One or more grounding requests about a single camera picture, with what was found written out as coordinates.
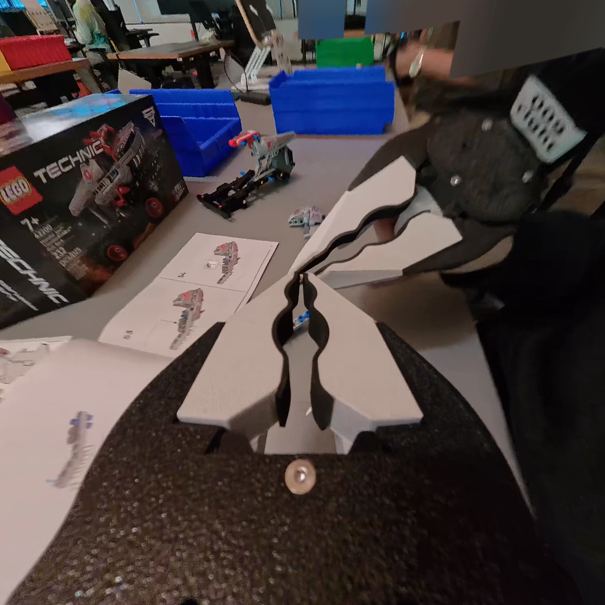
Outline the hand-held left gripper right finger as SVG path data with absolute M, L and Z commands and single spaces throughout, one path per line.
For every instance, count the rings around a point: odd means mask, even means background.
M 310 403 L 320 429 L 347 454 L 381 427 L 416 424 L 421 411 L 377 323 L 314 275 L 302 277 L 308 334 L 317 345 Z

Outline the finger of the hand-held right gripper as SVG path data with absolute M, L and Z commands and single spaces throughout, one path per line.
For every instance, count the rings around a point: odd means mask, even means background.
M 353 242 L 371 223 L 400 214 L 414 197 L 415 185 L 416 169 L 406 158 L 399 157 L 351 191 L 345 191 L 289 271 L 309 271 L 339 246 Z
M 394 239 L 367 244 L 348 260 L 331 262 L 314 275 L 332 289 L 383 283 L 461 241 L 462 234 L 449 218 L 419 214 Z

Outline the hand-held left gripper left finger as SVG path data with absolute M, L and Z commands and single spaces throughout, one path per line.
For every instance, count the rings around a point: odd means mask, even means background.
M 265 451 L 268 431 L 291 405 L 289 359 L 301 274 L 292 272 L 242 306 L 212 345 L 177 412 L 181 423 L 217 427 Z

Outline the grey desk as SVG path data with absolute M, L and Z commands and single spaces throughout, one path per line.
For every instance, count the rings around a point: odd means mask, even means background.
M 290 182 L 283 188 L 269 188 L 262 199 L 228 222 L 204 208 L 195 196 L 214 190 L 252 166 L 244 151 L 233 152 L 209 177 L 187 180 L 187 198 L 93 297 L 4 329 L 1 338 L 72 336 L 97 340 L 113 316 L 197 232 L 278 242 L 254 292 L 257 297 L 286 273 L 304 246 L 299 230 L 287 225 L 290 211 L 309 201 L 330 210 L 379 147 L 407 129 L 405 105 L 396 93 L 393 123 L 380 136 L 296 138 L 292 150 L 297 165 Z M 528 503 L 500 398 L 462 292 L 447 287 L 436 274 L 423 274 L 339 293 L 374 320 L 386 323 L 468 401 L 493 435 Z

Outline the open instruction booklet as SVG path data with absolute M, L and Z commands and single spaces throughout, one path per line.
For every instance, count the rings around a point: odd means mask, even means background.
M 246 304 L 276 248 L 197 233 L 97 340 L 1 341 L 1 525 L 64 518 L 132 399 Z

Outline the blue plastic storage bin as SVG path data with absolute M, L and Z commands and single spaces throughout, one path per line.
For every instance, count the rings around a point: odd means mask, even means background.
M 130 93 L 153 97 L 184 177 L 208 177 L 233 151 L 229 141 L 242 127 L 229 90 L 159 88 Z
M 396 85 L 381 65 L 280 72 L 268 92 L 277 133 L 381 135 L 395 116 Z

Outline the black toy vehicle chassis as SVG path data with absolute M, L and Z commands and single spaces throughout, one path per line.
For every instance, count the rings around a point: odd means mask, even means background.
M 289 144 L 296 137 L 293 131 L 263 137 L 249 130 L 229 141 L 230 147 L 247 147 L 256 161 L 256 168 L 242 172 L 229 183 L 223 183 L 211 193 L 198 194 L 197 200 L 226 220 L 247 208 L 248 197 L 262 185 L 275 180 L 287 182 L 295 167 Z

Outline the green box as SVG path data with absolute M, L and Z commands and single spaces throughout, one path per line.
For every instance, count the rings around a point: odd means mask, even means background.
M 374 64 L 372 37 L 347 37 L 316 41 L 318 68 L 370 66 Z

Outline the white metal stand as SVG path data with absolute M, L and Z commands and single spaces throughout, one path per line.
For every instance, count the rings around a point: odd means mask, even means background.
M 273 29 L 265 35 L 261 46 L 256 46 L 253 50 L 240 79 L 238 86 L 240 93 L 268 92 L 268 83 L 272 77 L 260 78 L 259 73 L 269 54 L 275 55 L 279 72 L 285 72 L 290 76 L 293 74 L 291 60 L 284 47 L 283 35 L 278 29 Z

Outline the person's dark clothing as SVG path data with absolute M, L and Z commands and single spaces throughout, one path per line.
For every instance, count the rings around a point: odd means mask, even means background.
M 527 216 L 502 262 L 442 279 L 502 304 L 478 331 L 539 528 L 604 604 L 604 211 Z

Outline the black toy set box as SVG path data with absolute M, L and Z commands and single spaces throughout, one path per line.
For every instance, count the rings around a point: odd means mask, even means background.
M 1 125 L 1 328 L 89 298 L 188 194 L 152 95 Z

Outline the wooden table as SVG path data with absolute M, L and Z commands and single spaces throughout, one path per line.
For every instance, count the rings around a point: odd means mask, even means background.
M 234 41 L 190 41 L 153 45 L 140 49 L 129 49 L 107 54 L 107 59 L 121 65 L 143 69 L 143 78 L 152 88 L 160 88 L 161 71 L 171 66 L 178 72 L 195 70 L 194 85 L 202 89 L 216 87 L 210 68 L 209 55 L 221 49 L 230 49 Z

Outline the red crate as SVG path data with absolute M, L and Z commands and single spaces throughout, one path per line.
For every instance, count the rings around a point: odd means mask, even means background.
M 11 71 L 72 60 L 64 37 L 59 34 L 3 37 L 1 55 Z

